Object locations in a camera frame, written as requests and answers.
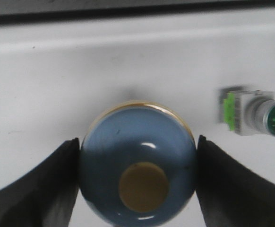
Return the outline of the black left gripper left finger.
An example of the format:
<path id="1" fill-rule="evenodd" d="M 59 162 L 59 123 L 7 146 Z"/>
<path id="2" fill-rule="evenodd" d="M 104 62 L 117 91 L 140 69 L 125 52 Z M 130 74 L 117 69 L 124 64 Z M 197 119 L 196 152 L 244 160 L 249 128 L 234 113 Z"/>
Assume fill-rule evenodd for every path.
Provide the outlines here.
<path id="1" fill-rule="evenodd" d="M 78 155 L 79 140 L 67 140 L 1 189 L 0 227 L 67 227 L 79 190 Z"/>

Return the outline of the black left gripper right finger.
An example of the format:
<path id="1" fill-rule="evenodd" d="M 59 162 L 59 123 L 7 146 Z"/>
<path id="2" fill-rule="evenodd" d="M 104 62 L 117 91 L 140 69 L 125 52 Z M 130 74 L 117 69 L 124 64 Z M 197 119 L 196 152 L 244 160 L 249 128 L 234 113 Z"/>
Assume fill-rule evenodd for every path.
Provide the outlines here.
<path id="1" fill-rule="evenodd" d="M 208 227 L 275 227 L 275 184 L 199 136 L 196 193 Z"/>

